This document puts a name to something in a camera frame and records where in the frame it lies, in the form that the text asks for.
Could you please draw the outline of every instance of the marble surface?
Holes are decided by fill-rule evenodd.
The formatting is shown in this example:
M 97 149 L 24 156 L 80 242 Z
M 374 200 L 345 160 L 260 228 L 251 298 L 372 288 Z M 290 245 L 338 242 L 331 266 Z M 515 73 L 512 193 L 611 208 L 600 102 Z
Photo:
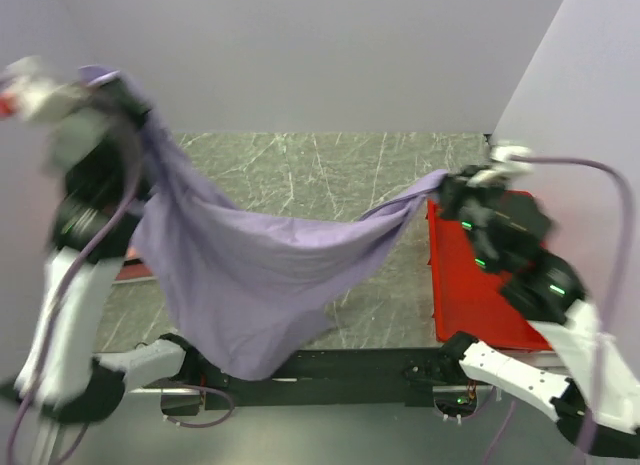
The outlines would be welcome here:
M 243 208 L 351 221 L 439 168 L 486 155 L 481 134 L 186 134 L 176 137 L 203 174 Z M 336 327 L 309 348 L 435 343 L 427 224 L 420 214 L 370 280 L 327 305 Z M 114 286 L 97 351 L 124 351 L 173 330 L 155 282 Z

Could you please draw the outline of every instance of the red plastic bin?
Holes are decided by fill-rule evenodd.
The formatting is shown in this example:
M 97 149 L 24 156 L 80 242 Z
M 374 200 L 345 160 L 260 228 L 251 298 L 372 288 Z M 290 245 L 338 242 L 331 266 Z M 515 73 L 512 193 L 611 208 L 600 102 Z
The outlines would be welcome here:
M 437 212 L 437 204 L 429 201 L 436 338 L 446 342 L 464 331 L 495 348 L 550 350 L 546 340 L 498 293 L 504 276 L 482 272 L 460 223 L 442 220 Z

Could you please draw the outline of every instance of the white wall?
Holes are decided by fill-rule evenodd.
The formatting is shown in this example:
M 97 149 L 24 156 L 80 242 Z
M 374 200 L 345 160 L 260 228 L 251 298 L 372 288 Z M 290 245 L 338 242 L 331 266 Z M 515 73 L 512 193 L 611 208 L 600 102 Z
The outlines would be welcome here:
M 496 138 L 524 140 L 538 155 L 575 155 L 616 166 L 640 193 L 640 0 L 565 0 L 513 95 Z M 600 172 L 542 167 L 531 187 L 561 227 L 554 250 L 598 298 L 618 237 L 620 205 Z M 640 373 L 640 248 L 633 249 L 615 331 Z
M 174 129 L 491 132 L 562 0 L 65 0 Z
M 59 0 L 0 0 L 0 69 L 40 54 L 57 66 L 91 60 Z M 46 235 L 57 204 L 56 185 L 40 173 L 44 134 L 0 122 L 0 380 L 17 373 L 38 316 Z M 15 410 L 0 406 L 0 450 Z

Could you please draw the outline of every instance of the purple cloth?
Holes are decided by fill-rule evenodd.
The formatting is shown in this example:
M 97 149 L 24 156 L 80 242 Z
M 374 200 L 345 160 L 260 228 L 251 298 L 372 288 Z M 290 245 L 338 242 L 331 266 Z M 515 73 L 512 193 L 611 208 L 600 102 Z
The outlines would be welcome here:
M 108 72 L 81 69 L 87 82 Z M 155 187 L 132 245 L 184 338 L 245 380 L 269 377 L 332 326 L 325 305 L 375 273 L 447 173 L 430 173 L 353 223 L 275 217 L 239 209 L 193 168 L 156 114 L 142 141 Z

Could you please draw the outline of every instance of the green led light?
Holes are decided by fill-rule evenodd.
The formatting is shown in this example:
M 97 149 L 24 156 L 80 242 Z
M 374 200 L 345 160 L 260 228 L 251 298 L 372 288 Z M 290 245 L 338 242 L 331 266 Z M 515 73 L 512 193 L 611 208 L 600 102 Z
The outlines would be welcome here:
M 564 290 L 562 290 L 560 287 L 556 287 L 555 285 L 551 285 L 549 288 L 551 290 L 553 290 L 554 292 L 559 293 L 560 295 L 564 295 L 565 294 Z

